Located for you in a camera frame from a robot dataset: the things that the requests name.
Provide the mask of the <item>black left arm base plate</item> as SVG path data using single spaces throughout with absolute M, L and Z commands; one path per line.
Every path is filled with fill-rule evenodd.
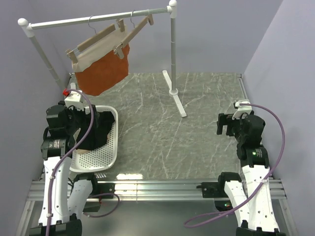
M 99 199 L 113 199 L 113 194 L 115 193 L 115 183 L 113 182 L 99 182 L 97 184 L 97 189 L 95 195 L 105 194 L 98 196 Z

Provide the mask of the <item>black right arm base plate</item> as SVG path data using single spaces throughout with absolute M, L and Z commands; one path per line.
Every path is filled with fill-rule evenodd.
M 218 182 L 202 182 L 196 186 L 196 189 L 200 189 L 203 198 L 223 198 L 224 193 L 219 189 Z

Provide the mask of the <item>black underwear beige waistband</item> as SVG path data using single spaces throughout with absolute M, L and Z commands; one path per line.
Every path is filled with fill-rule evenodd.
M 107 135 L 111 131 L 114 122 L 115 118 L 111 111 L 95 114 L 90 132 L 76 149 L 92 151 L 107 144 Z

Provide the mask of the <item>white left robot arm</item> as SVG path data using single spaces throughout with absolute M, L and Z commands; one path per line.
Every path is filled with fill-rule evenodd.
M 87 198 L 99 193 L 94 174 L 79 174 L 68 192 L 68 176 L 72 153 L 94 126 L 99 114 L 95 105 L 90 113 L 59 102 L 46 110 L 48 126 L 41 145 L 45 172 L 44 198 L 38 226 L 31 228 L 31 236 L 80 236 L 81 216 Z

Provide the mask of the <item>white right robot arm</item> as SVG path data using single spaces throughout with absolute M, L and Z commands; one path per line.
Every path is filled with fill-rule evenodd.
M 239 118 L 232 114 L 219 114 L 217 134 L 227 127 L 227 136 L 237 141 L 245 184 L 239 174 L 222 172 L 218 177 L 217 191 L 228 196 L 238 221 L 238 236 L 282 236 L 276 221 L 269 183 L 269 158 L 262 145 L 265 121 L 253 113 L 243 113 Z

